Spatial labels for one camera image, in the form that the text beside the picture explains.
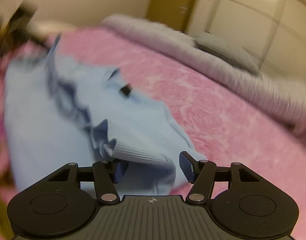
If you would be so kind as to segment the grey textured pillow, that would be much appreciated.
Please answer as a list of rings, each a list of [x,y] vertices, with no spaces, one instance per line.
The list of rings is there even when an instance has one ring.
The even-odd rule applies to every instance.
[[[244,69],[253,75],[259,74],[259,68],[252,57],[238,45],[208,32],[196,35],[194,42],[198,49],[222,59],[233,67]]]

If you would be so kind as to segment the brown wooden door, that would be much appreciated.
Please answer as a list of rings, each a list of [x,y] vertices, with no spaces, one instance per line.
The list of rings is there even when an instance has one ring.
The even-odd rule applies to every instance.
[[[145,18],[184,32],[195,0],[150,0]]]

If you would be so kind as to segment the striped lilac duvet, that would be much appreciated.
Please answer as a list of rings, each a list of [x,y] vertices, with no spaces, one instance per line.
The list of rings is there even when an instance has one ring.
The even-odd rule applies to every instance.
[[[101,25],[119,35],[180,61],[247,100],[263,113],[306,135],[306,84],[251,74],[197,49],[193,38],[165,24],[113,14]]]

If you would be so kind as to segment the white wardrobe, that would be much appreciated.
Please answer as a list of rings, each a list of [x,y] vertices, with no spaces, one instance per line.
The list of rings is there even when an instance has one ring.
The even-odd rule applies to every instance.
[[[306,0],[196,0],[187,33],[241,46],[259,70],[306,82]]]

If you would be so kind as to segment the pink rose blanket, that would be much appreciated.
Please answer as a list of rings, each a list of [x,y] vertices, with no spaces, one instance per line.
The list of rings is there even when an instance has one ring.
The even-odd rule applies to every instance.
[[[306,137],[193,69],[105,28],[65,33],[60,54],[118,67],[133,88],[168,105],[196,150],[219,166],[239,161],[297,202],[295,239],[306,239]]]

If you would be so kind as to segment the light blue sweatshirt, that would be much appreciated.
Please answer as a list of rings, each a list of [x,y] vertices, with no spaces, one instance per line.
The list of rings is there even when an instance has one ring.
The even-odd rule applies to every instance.
[[[203,158],[168,107],[128,92],[119,69],[85,65],[55,47],[10,62],[4,124],[19,191],[68,163],[121,159],[129,167],[120,196],[167,195],[186,183],[180,153]]]

